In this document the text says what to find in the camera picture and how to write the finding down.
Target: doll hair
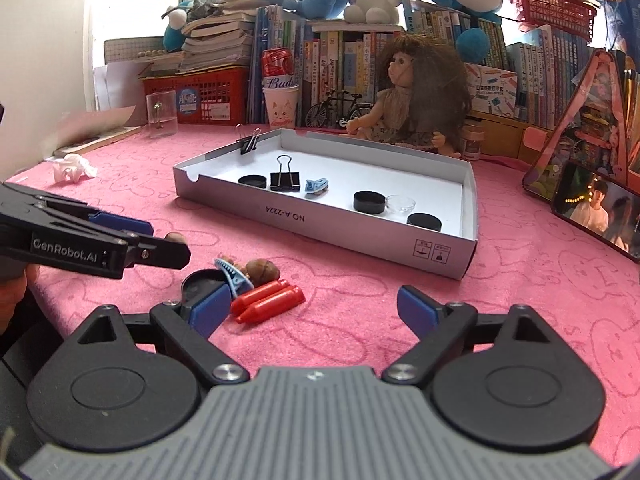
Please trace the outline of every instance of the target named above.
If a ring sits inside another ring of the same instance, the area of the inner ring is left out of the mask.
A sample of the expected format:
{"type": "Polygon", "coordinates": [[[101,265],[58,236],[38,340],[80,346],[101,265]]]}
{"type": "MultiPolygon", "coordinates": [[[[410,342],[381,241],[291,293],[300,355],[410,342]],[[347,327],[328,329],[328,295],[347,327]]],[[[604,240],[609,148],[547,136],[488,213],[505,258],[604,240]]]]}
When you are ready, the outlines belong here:
{"type": "Polygon", "coordinates": [[[631,218],[631,199],[628,196],[617,199],[613,203],[609,215],[612,218],[609,221],[607,230],[603,232],[602,236],[605,240],[615,243],[618,238],[623,238],[625,227],[629,224],[629,219],[631,218]]]}
{"type": "Polygon", "coordinates": [[[409,116],[398,131],[399,137],[411,133],[440,132],[452,147],[460,150],[460,132],[471,111],[465,64],[455,48],[436,43],[427,36],[401,34],[387,43],[378,59],[380,89],[391,88],[388,68],[397,53],[414,58],[414,84],[409,116]]]}

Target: pink tablecloth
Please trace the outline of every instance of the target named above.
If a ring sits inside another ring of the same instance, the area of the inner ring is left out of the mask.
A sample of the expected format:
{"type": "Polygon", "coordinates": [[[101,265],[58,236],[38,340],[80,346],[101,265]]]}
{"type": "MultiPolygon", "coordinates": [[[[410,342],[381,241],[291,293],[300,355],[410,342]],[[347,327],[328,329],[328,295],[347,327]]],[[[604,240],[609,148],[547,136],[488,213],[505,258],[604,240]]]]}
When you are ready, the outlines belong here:
{"type": "Polygon", "coordinates": [[[54,186],[48,163],[17,177],[26,176],[27,186],[148,220],[157,235],[180,231],[193,251],[181,272],[137,266],[121,281],[45,270],[39,287],[62,332],[102,303],[131,313],[178,298],[182,279],[210,267],[219,254],[269,258],[308,298],[258,328],[226,322],[213,335],[252,373],[263,364],[367,364],[380,371],[415,342],[396,313],[396,291],[405,283],[482,312],[529,303],[606,386],[607,410],[593,447],[613,464],[640,452],[638,268],[525,195],[519,171],[474,164],[480,243],[466,277],[455,282],[176,199],[172,165],[233,140],[232,128],[185,126],[167,139],[139,134],[89,153],[98,168],[94,180],[54,186]]]}

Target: crumpled tissue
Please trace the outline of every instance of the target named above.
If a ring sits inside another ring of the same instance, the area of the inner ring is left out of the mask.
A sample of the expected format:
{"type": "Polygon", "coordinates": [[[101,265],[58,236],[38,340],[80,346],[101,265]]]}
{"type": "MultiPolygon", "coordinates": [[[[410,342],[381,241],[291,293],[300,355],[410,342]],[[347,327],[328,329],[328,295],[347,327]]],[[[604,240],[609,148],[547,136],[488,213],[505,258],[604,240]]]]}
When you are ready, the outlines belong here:
{"type": "Polygon", "coordinates": [[[77,153],[69,153],[62,160],[53,163],[53,179],[56,183],[72,180],[77,184],[83,175],[95,178],[98,175],[98,169],[77,153]]]}

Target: black jar lid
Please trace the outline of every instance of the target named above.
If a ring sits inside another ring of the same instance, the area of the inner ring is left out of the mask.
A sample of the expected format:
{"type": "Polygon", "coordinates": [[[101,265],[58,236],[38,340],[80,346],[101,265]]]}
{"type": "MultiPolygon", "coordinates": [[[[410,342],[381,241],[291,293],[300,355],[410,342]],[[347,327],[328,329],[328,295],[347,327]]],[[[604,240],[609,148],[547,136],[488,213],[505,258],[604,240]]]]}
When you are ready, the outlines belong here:
{"type": "Polygon", "coordinates": [[[406,222],[409,225],[431,229],[432,231],[440,231],[442,229],[440,219],[428,213],[412,213],[407,217],[406,222]]]}
{"type": "Polygon", "coordinates": [[[385,210],[386,198],[375,191],[359,191],[353,195],[353,208],[361,213],[379,215],[385,210]]]}
{"type": "Polygon", "coordinates": [[[267,178],[261,175],[245,175],[238,179],[238,184],[245,184],[246,186],[259,187],[266,189],[267,178]]]}

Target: white wall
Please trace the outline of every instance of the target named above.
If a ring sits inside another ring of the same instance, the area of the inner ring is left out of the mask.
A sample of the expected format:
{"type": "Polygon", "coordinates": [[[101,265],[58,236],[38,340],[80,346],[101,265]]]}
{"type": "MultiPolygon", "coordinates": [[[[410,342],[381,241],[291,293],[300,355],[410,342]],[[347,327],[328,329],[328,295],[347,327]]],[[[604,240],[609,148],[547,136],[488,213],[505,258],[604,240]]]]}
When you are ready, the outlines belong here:
{"type": "Polygon", "coordinates": [[[66,112],[91,107],[85,0],[0,0],[0,179],[51,154],[66,112]]]}

